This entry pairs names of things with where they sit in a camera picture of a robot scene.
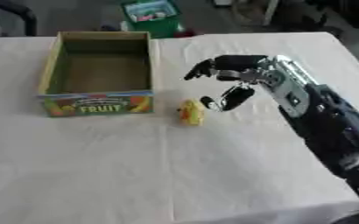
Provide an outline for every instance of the table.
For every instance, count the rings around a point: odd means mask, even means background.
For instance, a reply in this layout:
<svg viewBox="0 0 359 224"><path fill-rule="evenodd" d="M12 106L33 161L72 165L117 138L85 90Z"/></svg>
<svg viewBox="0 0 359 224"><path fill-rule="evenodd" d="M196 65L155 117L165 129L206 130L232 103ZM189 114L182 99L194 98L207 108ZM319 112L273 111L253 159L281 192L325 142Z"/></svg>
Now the table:
<svg viewBox="0 0 359 224"><path fill-rule="evenodd" d="M208 111L199 128L179 125L175 112L186 98L219 95L228 86L182 80L196 62L224 53L285 54L359 109L359 62L331 35L153 40L155 113L64 119L45 117L35 99L52 42L0 38L0 224L217 223L359 205L262 89L234 111Z"/></svg>

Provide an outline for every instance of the open box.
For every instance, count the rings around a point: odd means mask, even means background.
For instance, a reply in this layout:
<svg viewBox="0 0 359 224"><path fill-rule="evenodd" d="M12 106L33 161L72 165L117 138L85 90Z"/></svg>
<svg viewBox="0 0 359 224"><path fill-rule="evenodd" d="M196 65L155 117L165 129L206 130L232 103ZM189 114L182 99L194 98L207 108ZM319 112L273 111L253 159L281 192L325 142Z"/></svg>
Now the open box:
<svg viewBox="0 0 359 224"><path fill-rule="evenodd" d="M151 112L148 32L60 32L39 99L50 116Z"/></svg>

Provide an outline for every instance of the floor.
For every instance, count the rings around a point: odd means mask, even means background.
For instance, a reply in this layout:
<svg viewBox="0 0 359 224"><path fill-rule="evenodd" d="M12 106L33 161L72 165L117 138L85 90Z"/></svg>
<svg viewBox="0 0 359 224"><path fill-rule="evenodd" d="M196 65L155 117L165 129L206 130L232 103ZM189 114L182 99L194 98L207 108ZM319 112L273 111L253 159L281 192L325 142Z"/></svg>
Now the floor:
<svg viewBox="0 0 359 224"><path fill-rule="evenodd" d="M123 21L121 0L13 0L29 6L39 20L39 36L54 36L58 31L93 31L102 25L118 26ZM216 9L210 0L174 0L182 12L182 23L198 33L254 32L243 27L231 10ZM313 14L314 9L304 11ZM341 42L359 59L359 29L350 26L333 11L328 25L344 30ZM0 23L10 36L21 36L22 23L10 14L0 12Z"/></svg>

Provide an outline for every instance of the chair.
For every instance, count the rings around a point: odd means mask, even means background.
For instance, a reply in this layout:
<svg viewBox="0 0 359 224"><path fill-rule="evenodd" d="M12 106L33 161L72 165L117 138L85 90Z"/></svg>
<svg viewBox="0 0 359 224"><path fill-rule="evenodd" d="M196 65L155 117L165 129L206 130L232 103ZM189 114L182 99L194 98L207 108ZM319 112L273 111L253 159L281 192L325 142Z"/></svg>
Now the chair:
<svg viewBox="0 0 359 224"><path fill-rule="evenodd" d="M25 23L25 36L37 35L37 18L32 10L20 3L13 3L8 0L0 0L0 10L19 16Z"/></svg>

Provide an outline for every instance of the robotic arm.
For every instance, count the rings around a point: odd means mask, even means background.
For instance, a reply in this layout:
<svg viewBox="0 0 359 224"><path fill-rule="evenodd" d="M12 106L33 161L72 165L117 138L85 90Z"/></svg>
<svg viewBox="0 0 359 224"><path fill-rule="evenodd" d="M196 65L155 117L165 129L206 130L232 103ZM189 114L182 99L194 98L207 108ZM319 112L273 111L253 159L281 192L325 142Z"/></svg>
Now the robotic arm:
<svg viewBox="0 0 359 224"><path fill-rule="evenodd" d="M197 64L185 80L201 76L236 81L218 101L201 98L217 111L236 108L255 94L252 85L261 85L309 150L359 196L359 112L298 63L282 55L222 55Z"/></svg>

